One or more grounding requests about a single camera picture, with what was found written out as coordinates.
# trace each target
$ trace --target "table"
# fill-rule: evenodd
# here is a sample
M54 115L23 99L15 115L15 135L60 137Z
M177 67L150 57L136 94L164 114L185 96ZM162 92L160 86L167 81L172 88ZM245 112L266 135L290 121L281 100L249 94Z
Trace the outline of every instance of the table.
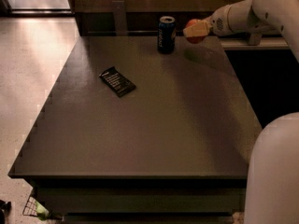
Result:
M100 78L136 84L119 98ZM80 37L9 176L55 213L231 213L261 131L220 41Z

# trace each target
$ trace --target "black can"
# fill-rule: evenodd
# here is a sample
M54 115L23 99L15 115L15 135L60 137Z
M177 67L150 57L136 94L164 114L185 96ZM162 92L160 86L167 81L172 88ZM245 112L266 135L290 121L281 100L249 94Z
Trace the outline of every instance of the black can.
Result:
M158 30L158 50L163 54L171 53L175 48L176 20L173 17L160 18Z

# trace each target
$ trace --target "soda can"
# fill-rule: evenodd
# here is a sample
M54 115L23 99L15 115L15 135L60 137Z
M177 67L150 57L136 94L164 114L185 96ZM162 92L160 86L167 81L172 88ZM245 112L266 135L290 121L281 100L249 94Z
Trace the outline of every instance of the soda can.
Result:
M163 54L171 53L175 48L176 20L173 17L160 18L158 29L158 50Z

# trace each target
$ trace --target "wire basket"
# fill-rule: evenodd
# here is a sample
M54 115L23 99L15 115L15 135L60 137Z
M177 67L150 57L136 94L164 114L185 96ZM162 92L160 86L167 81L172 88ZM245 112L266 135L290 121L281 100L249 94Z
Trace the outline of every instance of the wire basket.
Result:
M32 191L27 202L26 205L22 211L22 214L24 216L28 216L28 217L38 217L38 218L42 218L42 215L38 215L37 210L36 210L36 203L37 200L35 198L35 192ZM61 215L54 215L53 213L48 213L45 217L46 220L61 220L62 216Z
M36 199L32 196L32 194L30 194L27 203L22 211L22 214L24 216L37 217Z

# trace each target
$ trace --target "can lid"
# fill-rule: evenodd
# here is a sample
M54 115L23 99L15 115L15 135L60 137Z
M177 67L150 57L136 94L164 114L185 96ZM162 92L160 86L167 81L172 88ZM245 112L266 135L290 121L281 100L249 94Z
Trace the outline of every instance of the can lid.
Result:
M170 16L163 16L160 18L160 22L162 23L173 23L175 22L175 18L170 17Z

